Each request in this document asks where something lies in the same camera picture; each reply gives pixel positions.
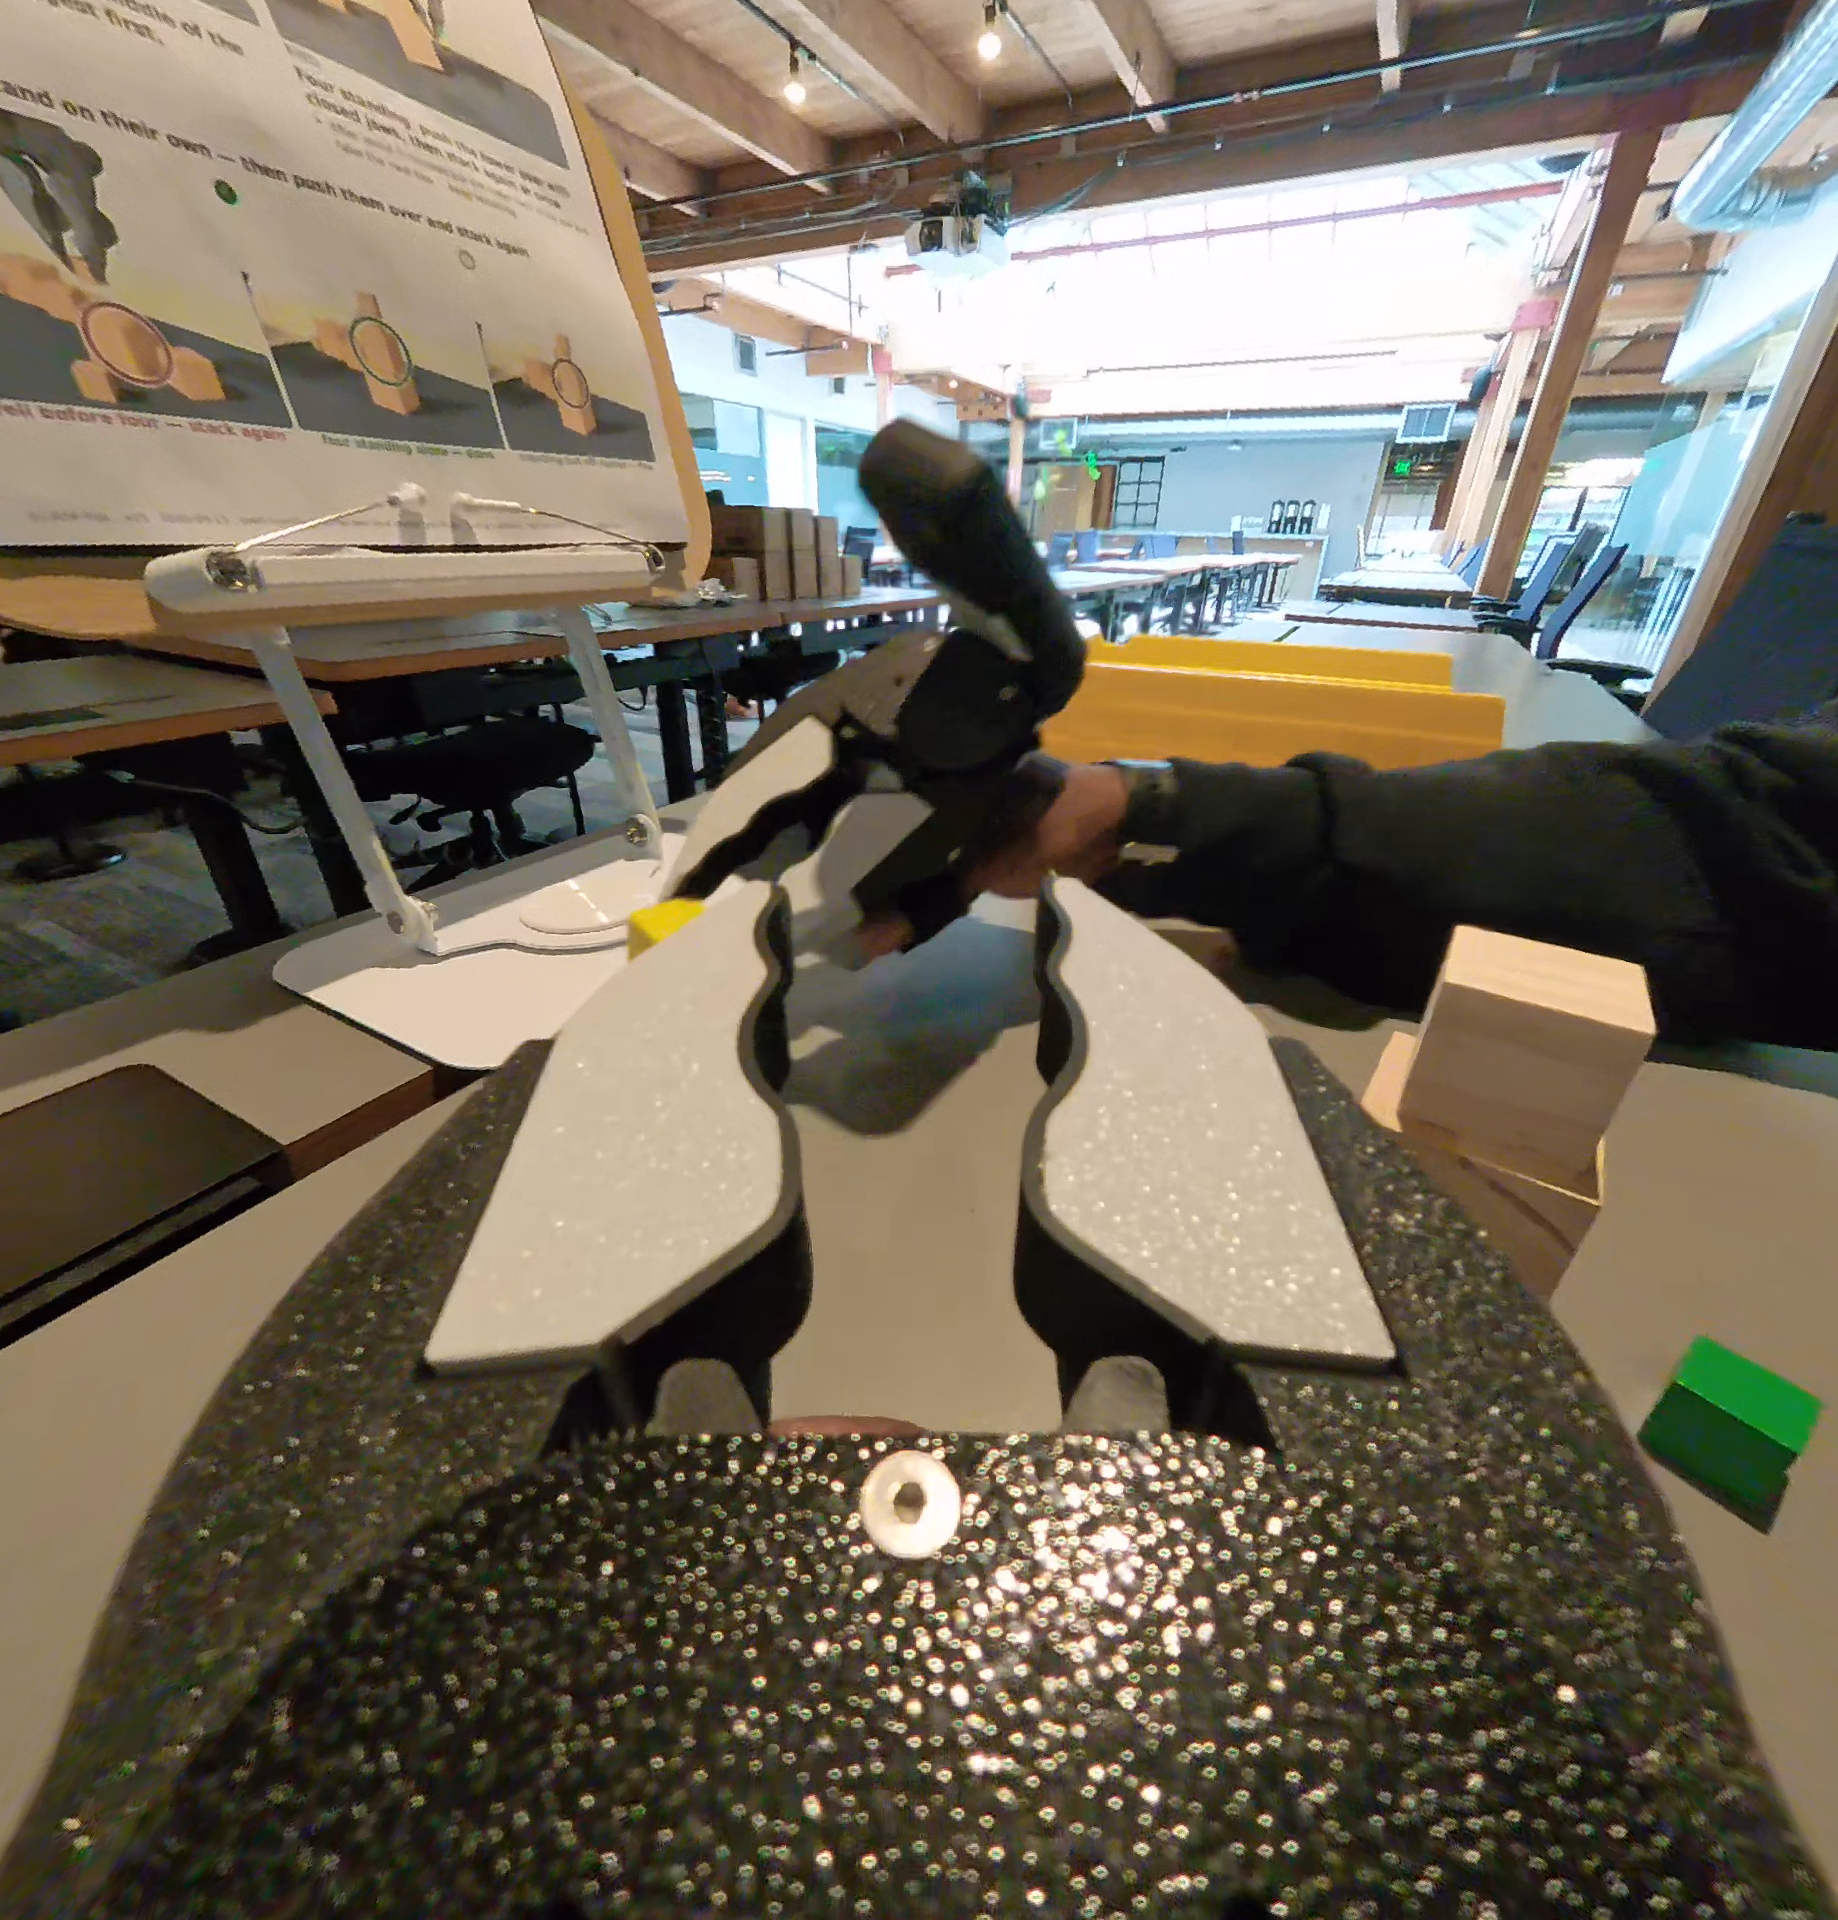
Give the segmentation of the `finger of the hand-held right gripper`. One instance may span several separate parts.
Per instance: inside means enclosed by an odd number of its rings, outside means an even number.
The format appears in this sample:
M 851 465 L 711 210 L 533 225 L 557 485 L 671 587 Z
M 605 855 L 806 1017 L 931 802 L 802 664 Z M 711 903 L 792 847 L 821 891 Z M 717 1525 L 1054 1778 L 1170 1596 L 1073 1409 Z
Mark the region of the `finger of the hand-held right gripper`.
M 904 790 L 839 803 L 823 840 L 788 858 L 799 962 L 863 968 L 950 920 L 950 847 L 934 807 Z
M 707 904 L 729 888 L 782 884 L 856 793 L 856 733 L 813 715 L 764 746 L 755 739 L 685 830 L 657 900 Z

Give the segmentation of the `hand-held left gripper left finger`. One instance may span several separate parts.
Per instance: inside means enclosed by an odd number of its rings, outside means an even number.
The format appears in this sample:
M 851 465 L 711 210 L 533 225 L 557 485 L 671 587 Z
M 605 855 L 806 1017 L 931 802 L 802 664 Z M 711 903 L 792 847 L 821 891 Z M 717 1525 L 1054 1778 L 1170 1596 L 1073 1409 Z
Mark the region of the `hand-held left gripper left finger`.
M 784 998 L 790 907 L 730 880 L 552 1039 L 452 1289 L 440 1376 L 594 1361 L 690 1310 L 733 1356 L 777 1355 L 813 1249 Z

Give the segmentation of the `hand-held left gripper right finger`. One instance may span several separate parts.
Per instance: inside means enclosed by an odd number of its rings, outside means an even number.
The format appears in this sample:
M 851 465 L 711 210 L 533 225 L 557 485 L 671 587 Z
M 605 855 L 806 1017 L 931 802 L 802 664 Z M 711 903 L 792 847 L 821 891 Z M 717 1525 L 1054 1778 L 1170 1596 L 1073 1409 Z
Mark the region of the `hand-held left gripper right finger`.
M 1054 878 L 1027 1214 L 1195 1346 L 1347 1374 L 1397 1349 L 1256 1013 L 1200 959 Z

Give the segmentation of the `pale wooden cube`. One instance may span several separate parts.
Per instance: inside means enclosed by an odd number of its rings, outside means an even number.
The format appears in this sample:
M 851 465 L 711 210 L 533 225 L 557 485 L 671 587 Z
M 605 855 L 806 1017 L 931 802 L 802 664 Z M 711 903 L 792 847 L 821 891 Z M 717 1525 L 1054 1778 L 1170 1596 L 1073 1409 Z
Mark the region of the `pale wooden cube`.
M 1454 927 L 1397 1097 L 1406 1134 L 1553 1188 L 1584 1188 L 1657 1037 L 1621 957 Z

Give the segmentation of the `person's right forearm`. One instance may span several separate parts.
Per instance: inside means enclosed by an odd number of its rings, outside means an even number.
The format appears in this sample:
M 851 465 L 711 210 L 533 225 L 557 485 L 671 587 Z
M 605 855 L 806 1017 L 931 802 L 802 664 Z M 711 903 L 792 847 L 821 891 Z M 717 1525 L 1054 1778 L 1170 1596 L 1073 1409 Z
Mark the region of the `person's right forearm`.
M 1172 858 L 1106 898 L 1261 970 L 1418 1013 L 1472 925 L 1639 967 L 1663 1039 L 1838 1049 L 1838 701 L 1678 746 L 1179 760 L 1170 805 Z

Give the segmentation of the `person's right hand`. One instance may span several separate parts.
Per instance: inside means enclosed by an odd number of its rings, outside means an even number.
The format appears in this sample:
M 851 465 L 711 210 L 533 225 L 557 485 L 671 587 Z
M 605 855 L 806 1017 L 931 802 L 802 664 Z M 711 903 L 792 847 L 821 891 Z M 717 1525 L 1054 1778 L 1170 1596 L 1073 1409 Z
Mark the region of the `person's right hand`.
M 1035 819 L 994 840 L 967 876 L 980 900 L 1030 900 L 1048 878 L 1100 880 L 1121 863 L 1135 780 L 1117 763 L 1065 765 Z

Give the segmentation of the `long brown desk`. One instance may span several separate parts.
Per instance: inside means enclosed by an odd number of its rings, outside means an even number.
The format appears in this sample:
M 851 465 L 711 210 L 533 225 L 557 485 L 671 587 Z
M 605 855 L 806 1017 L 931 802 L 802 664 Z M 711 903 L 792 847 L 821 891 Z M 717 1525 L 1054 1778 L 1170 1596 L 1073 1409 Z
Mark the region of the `long brown desk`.
M 699 606 L 629 606 L 595 622 L 595 644 L 617 692 L 654 699 L 665 756 L 665 798 L 690 799 L 729 765 L 725 685 L 755 664 L 807 680 L 845 649 L 866 649 L 909 625 L 934 625 L 941 597 L 921 587 L 867 587 L 842 597 L 730 600 Z M 331 699 L 345 727 L 335 739 L 373 741 L 432 733 L 576 696 L 568 642 L 547 612 L 455 614 L 379 625 L 320 625 L 296 639 L 302 678 Z M 0 662 L 0 771 L 92 763 L 111 778 L 116 754 L 187 752 L 214 760 L 232 733 L 280 727 L 276 699 L 252 658 L 222 640 L 153 640 L 68 659 Z M 228 932 L 198 948 L 200 962 L 282 936 L 248 842 L 225 814 L 228 774 L 147 774 L 145 788 L 187 805 L 219 891 Z

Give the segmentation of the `stack of cardboard boxes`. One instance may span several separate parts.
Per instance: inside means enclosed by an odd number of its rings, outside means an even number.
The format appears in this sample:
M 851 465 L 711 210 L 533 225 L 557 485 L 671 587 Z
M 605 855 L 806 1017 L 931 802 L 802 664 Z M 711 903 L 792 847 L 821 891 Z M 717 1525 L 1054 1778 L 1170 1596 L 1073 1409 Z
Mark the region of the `stack of cardboard boxes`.
M 842 600 L 866 585 L 876 524 L 709 495 L 707 581 L 750 600 Z

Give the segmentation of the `large yellow bin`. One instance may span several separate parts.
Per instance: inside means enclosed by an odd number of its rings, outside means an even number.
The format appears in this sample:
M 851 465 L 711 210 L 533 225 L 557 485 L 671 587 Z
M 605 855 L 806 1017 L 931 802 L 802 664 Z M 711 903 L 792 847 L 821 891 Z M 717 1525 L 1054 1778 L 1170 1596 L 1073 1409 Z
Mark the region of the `large yellow bin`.
M 1403 770 L 1507 743 L 1507 699 L 1457 687 L 1443 654 L 1140 634 L 1094 639 L 1087 659 L 1041 728 L 1065 760 L 1282 765 L 1319 752 Z

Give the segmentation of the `white document stand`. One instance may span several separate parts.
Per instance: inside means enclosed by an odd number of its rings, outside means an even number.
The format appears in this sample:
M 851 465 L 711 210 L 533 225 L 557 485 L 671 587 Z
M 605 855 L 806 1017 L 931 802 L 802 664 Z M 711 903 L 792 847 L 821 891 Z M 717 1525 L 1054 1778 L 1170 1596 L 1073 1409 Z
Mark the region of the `white document stand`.
M 613 936 L 620 920 L 590 920 L 573 932 L 547 930 L 522 908 L 518 932 L 469 940 L 447 927 L 434 904 L 404 891 L 353 778 L 309 692 L 293 632 L 325 624 L 379 624 L 399 614 L 475 610 L 549 612 L 576 670 L 586 705 L 627 803 L 627 840 L 665 868 L 665 828 L 635 749 L 610 668 L 595 640 L 588 604 L 605 593 L 644 587 L 665 563 L 657 545 L 580 523 L 582 540 L 547 545 L 396 545 L 324 540 L 325 530 L 395 510 L 415 532 L 426 527 L 426 493 L 411 483 L 358 507 L 322 514 L 252 538 L 154 557 L 144 592 L 159 625 L 183 636 L 222 634 L 248 652 L 276 696 L 317 798 L 356 861 L 364 898 L 385 932 L 423 962 L 482 950 L 517 948 L 551 954 L 588 951 Z

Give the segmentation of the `ceiling projector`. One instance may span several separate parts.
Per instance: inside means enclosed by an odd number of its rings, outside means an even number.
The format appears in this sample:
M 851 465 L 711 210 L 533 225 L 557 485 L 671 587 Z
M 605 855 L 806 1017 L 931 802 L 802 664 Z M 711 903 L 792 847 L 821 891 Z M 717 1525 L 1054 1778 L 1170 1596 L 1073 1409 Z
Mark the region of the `ceiling projector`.
M 1009 264 L 1009 227 L 1009 191 L 964 170 L 906 221 L 904 253 L 934 277 L 980 277 Z

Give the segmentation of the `blue office chairs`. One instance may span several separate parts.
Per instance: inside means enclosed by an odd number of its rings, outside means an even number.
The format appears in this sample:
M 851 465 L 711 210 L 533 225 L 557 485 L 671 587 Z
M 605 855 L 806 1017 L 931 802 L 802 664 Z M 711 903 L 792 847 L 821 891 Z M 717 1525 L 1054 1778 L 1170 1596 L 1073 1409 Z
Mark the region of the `blue office chairs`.
M 1513 600 L 1472 600 L 1473 627 L 1517 640 L 1539 662 L 1556 662 L 1561 639 L 1627 554 L 1629 546 L 1607 543 L 1599 524 L 1556 535 Z

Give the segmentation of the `green house-shaped block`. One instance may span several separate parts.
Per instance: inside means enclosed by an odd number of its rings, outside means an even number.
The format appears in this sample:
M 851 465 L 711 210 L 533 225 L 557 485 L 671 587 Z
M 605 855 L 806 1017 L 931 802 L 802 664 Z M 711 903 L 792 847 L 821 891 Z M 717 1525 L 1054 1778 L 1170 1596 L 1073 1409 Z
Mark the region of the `green house-shaped block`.
M 1823 1403 L 1732 1346 L 1696 1335 L 1637 1430 L 1637 1447 L 1770 1535 Z

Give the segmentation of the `dark mesh office chair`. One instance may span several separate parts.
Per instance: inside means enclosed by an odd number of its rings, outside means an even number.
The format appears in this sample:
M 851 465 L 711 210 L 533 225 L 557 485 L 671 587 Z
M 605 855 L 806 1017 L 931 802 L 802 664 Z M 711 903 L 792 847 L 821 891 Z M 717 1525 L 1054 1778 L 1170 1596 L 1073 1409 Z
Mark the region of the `dark mesh office chair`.
M 1838 699 L 1838 524 L 1793 517 L 1688 659 L 1659 682 L 1645 724 L 1688 741 L 1789 723 Z

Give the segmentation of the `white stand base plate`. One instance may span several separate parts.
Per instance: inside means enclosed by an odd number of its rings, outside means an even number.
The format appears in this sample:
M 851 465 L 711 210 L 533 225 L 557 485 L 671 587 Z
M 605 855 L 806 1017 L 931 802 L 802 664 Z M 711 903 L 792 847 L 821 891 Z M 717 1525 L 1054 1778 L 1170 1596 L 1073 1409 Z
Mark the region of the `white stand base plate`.
M 282 950 L 275 984 L 432 1064 L 468 1074 L 552 1039 L 627 962 L 627 920 L 659 898 L 685 845 L 662 819 L 659 855 L 606 831 L 522 855 L 431 895 L 440 951 L 377 915 Z

